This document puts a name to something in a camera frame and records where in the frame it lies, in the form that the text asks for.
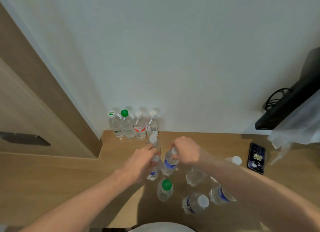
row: bottle cap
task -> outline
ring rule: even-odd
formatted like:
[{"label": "bottle cap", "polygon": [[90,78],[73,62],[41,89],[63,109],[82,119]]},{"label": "bottle cap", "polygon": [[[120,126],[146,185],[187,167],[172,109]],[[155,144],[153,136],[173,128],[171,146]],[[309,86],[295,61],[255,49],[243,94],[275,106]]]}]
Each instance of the bottle cap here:
[{"label": "bottle cap", "polygon": [[150,111],[150,116],[154,117],[155,115],[156,115],[156,111],[155,110]]},{"label": "bottle cap", "polygon": [[207,206],[209,206],[209,199],[205,195],[201,195],[200,197],[198,197],[198,204],[201,207],[206,208]]},{"label": "bottle cap", "polygon": [[157,136],[154,135],[154,134],[152,134],[152,135],[149,137],[149,141],[150,141],[150,143],[152,143],[153,145],[157,144],[157,141],[158,141]]},{"label": "bottle cap", "polygon": [[137,111],[137,112],[136,112],[136,117],[137,117],[137,118],[140,118],[141,116],[142,116],[142,112],[141,112],[141,111]]},{"label": "bottle cap", "polygon": [[241,165],[242,159],[239,156],[233,156],[231,162],[236,165]]},{"label": "bottle cap", "polygon": [[129,112],[128,112],[126,109],[123,109],[123,110],[121,111],[121,115],[122,115],[123,117],[127,117],[127,116],[129,115]]},{"label": "bottle cap", "polygon": [[170,180],[165,179],[165,180],[162,182],[162,188],[163,188],[163,190],[168,191],[168,190],[171,189],[171,187],[172,187],[172,183],[171,183]]},{"label": "bottle cap", "polygon": [[159,162],[159,159],[160,159],[159,155],[156,154],[155,156],[153,156],[151,161]]},{"label": "bottle cap", "polygon": [[178,154],[178,151],[177,151],[177,149],[174,147],[174,148],[171,149],[171,153],[172,153],[172,154]]},{"label": "bottle cap", "polygon": [[114,118],[114,117],[116,116],[116,113],[115,113],[114,111],[110,111],[110,112],[108,113],[108,116],[109,116],[110,118]]}]

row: black cable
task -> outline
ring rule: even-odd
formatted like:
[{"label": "black cable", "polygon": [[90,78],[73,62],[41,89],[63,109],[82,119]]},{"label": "black cable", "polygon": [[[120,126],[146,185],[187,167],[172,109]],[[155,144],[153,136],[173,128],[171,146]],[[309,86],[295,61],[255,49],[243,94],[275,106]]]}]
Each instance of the black cable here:
[{"label": "black cable", "polygon": [[279,92],[281,92],[281,91],[283,91],[283,90],[289,90],[290,92],[293,92],[292,89],[288,89],[288,88],[278,89],[276,92],[274,92],[272,95],[270,95],[270,97],[269,97],[268,100],[266,101],[266,105],[265,105],[265,107],[264,107],[264,110],[265,110],[265,111],[269,111],[272,107],[274,107],[274,106],[278,103],[278,101],[279,101],[280,99],[272,99],[272,100],[271,100],[271,98],[272,98],[276,93],[279,93]]}]

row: green bottle cap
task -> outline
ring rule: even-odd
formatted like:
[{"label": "green bottle cap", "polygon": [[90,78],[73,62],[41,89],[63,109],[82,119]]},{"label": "green bottle cap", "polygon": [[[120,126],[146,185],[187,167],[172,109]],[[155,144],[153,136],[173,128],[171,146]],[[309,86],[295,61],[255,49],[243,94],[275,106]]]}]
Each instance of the green bottle cap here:
[{"label": "green bottle cap", "polygon": [[129,112],[128,112],[126,109],[123,109],[123,110],[121,111],[121,115],[122,115],[123,117],[127,117],[127,116],[129,115]]},{"label": "green bottle cap", "polygon": [[170,190],[171,187],[172,187],[172,183],[171,183],[170,180],[165,179],[165,180],[162,182],[162,188],[163,188],[165,191]]}]

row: white wall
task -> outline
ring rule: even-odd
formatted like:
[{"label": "white wall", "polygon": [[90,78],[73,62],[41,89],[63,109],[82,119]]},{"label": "white wall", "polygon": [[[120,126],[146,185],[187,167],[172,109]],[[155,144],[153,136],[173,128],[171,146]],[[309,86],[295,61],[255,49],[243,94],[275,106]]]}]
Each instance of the white wall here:
[{"label": "white wall", "polygon": [[263,103],[320,43],[319,0],[1,2],[98,136],[113,108],[154,108],[164,131],[266,133]]}]

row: white bottle cap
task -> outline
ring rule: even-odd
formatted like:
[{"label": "white bottle cap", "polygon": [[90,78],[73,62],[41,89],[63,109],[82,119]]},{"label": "white bottle cap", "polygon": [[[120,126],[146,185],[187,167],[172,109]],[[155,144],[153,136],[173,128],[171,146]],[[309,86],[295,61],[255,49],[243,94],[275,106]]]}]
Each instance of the white bottle cap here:
[{"label": "white bottle cap", "polygon": [[114,111],[110,111],[108,113],[109,118],[114,118],[116,116],[116,113]]},{"label": "white bottle cap", "polygon": [[157,136],[152,134],[150,137],[149,137],[149,141],[150,143],[152,143],[153,145],[157,143],[158,139],[157,139]]},{"label": "white bottle cap", "polygon": [[207,206],[209,206],[209,199],[205,195],[201,195],[200,197],[198,197],[198,204],[201,207],[206,208]]},{"label": "white bottle cap", "polygon": [[150,111],[150,116],[154,117],[155,115],[156,115],[156,111],[155,110]]},{"label": "white bottle cap", "polygon": [[137,118],[140,118],[141,116],[142,116],[142,112],[141,112],[141,111],[137,111],[137,112],[136,112],[136,117],[137,117]]},{"label": "white bottle cap", "polygon": [[155,156],[153,156],[151,161],[159,162],[159,159],[160,159],[159,155],[156,154]]},{"label": "white bottle cap", "polygon": [[176,150],[176,148],[172,148],[172,149],[171,149],[171,153],[172,153],[172,154],[178,154],[178,151]]},{"label": "white bottle cap", "polygon": [[239,156],[233,156],[231,162],[236,165],[241,165],[242,159]]}]

